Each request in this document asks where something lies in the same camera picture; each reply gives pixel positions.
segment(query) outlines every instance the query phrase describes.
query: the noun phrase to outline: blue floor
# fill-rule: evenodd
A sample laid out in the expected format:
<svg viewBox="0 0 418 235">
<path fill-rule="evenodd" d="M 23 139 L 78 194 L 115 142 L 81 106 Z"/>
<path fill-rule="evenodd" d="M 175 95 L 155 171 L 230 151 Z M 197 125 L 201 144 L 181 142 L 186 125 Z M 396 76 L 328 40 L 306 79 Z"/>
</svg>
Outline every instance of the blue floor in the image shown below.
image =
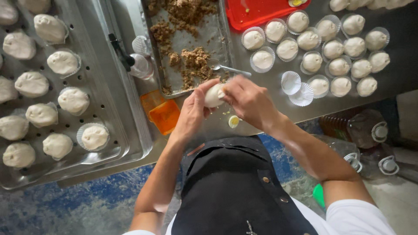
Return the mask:
<svg viewBox="0 0 418 235">
<path fill-rule="evenodd" d="M 317 120 L 299 124 L 321 134 Z M 283 145 L 259 135 L 281 183 L 305 174 Z M 117 235 L 130 225 L 138 193 L 154 165 L 61 189 L 56 183 L 0 193 L 0 235 Z"/>
</svg>

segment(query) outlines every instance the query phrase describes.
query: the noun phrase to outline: sleeve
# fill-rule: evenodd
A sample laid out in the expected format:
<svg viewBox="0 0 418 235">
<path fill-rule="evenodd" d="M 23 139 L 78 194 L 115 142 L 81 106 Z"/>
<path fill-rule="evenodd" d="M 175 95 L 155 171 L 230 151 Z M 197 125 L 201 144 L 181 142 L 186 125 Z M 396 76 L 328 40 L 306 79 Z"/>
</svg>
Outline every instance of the sleeve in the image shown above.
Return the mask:
<svg viewBox="0 0 418 235">
<path fill-rule="evenodd" d="M 133 231 L 126 232 L 123 235 L 155 235 L 155 234 L 146 230 L 133 230 Z"/>
<path fill-rule="evenodd" d="M 340 235 L 396 235 L 379 208 L 361 200 L 332 203 L 326 222 Z"/>
</svg>

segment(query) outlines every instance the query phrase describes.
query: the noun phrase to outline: spoon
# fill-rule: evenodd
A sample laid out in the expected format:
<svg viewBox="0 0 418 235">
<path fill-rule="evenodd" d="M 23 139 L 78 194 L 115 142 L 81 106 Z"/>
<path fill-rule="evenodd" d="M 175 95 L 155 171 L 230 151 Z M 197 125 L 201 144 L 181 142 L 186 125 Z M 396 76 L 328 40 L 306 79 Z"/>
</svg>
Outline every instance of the spoon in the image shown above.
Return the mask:
<svg viewBox="0 0 418 235">
<path fill-rule="evenodd" d="M 221 63 L 219 63 L 219 60 L 217 60 L 217 59 L 208 59 L 207 63 L 208 63 L 208 67 L 213 69 L 213 70 L 218 70 L 220 68 L 223 68 L 225 70 L 228 70 L 228 71 L 231 71 L 231 72 L 234 72 L 234 73 L 237 73 L 237 74 L 243 74 L 243 75 L 245 75 L 246 77 L 249 77 L 249 78 L 251 77 L 251 73 L 249 73 L 249 72 L 244 72 L 244 71 L 241 71 L 241 70 L 238 70 L 238 69 L 233 69 L 233 68 L 222 66 Z"/>
</svg>

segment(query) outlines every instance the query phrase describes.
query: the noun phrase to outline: baking tray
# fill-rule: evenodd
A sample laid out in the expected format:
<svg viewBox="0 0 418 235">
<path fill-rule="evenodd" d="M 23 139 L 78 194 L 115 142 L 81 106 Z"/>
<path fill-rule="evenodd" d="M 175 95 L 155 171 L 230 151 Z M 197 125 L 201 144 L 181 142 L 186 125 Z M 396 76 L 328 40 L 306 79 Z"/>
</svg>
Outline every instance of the baking tray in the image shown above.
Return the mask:
<svg viewBox="0 0 418 235">
<path fill-rule="evenodd" d="M 116 103 L 118 103 L 118 100 L 113 99 L 112 92 L 103 79 L 105 75 L 100 69 L 103 58 L 98 59 L 96 57 L 75 1 L 55 0 L 53 7 L 48 12 L 50 15 L 57 15 L 70 30 L 66 43 L 54 46 L 46 46 L 43 40 L 36 35 L 33 15 L 20 6 L 18 8 L 19 21 L 12 26 L 0 29 L 0 43 L 3 43 L 7 32 L 13 32 L 21 28 L 27 35 L 35 39 L 37 53 L 29 61 L 19 61 L 0 49 L 4 56 L 4 65 L 0 73 L 9 79 L 16 80 L 25 71 L 39 71 L 47 77 L 50 83 L 50 91 L 42 97 L 31 99 L 20 96 L 19 99 L 1 104 L 0 116 L 9 115 L 15 108 L 27 109 L 28 106 L 36 103 L 53 102 L 57 105 L 59 92 L 65 87 L 79 87 L 84 90 L 90 96 L 90 105 L 86 112 L 78 117 L 58 109 L 59 123 L 57 125 L 36 128 L 30 124 L 29 132 L 24 140 L 29 141 L 34 147 L 36 160 L 31 167 L 19 170 L 1 163 L 0 185 L 5 189 L 14 189 L 31 184 L 46 174 L 80 165 L 95 166 L 120 159 L 129 151 L 129 143 L 123 123 L 117 113 Z M 81 69 L 75 75 L 65 79 L 60 79 L 60 75 L 53 73 L 46 64 L 48 56 L 61 48 L 72 50 L 82 59 Z M 110 141 L 103 150 L 88 152 L 78 146 L 76 132 L 85 123 L 103 123 L 109 129 Z M 75 143 L 71 153 L 60 161 L 55 161 L 50 156 L 46 156 L 42 150 L 42 141 L 51 132 L 66 134 Z M 0 152 L 3 153 L 12 142 L 1 139 Z"/>
<path fill-rule="evenodd" d="M 144 27 L 148 29 L 145 33 L 145 37 L 148 39 L 148 46 L 151 48 L 151 57 L 154 67 L 154 74 L 157 78 L 158 85 L 161 93 L 165 98 L 172 99 L 175 97 L 182 96 L 187 94 L 187 90 L 181 90 L 183 85 L 182 77 L 180 72 L 175 67 L 170 67 L 168 65 L 168 57 L 164 56 L 161 60 L 159 47 L 155 41 L 152 33 L 150 31 L 151 26 L 155 25 L 160 20 L 164 19 L 168 21 L 168 13 L 164 9 L 160 11 L 153 17 L 150 17 L 150 14 L 147 10 L 148 1 L 141 1 L 139 4 L 140 13 Z M 222 65 L 228 67 L 235 67 L 235 59 L 233 56 L 233 47 L 231 43 L 231 35 L 229 32 L 228 19 L 225 13 L 225 3 L 224 0 L 218 0 L 218 12 L 213 15 L 206 15 L 202 23 L 197 26 L 199 31 L 199 36 L 194 38 L 187 31 L 177 30 L 172 37 L 172 49 L 181 54 L 182 49 L 188 49 L 192 51 L 194 48 L 202 46 L 206 51 L 211 54 L 211 58 L 218 59 Z M 199 78 L 195 78 L 195 86 L 199 84 Z M 162 87 L 171 86 L 172 93 L 167 95 L 162 92 Z"/>
</svg>

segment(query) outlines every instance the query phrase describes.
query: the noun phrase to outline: green object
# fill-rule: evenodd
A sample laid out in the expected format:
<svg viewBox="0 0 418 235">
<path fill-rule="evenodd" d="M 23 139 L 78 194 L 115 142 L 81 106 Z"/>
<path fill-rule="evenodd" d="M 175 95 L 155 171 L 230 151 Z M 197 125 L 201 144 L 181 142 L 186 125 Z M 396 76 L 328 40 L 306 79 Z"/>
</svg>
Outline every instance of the green object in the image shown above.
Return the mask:
<svg viewBox="0 0 418 235">
<path fill-rule="evenodd" d="M 324 189 L 322 188 L 321 184 L 317 184 L 315 188 L 313 189 L 313 198 L 318 203 L 318 205 L 325 209 L 325 202 L 324 202 Z"/>
</svg>

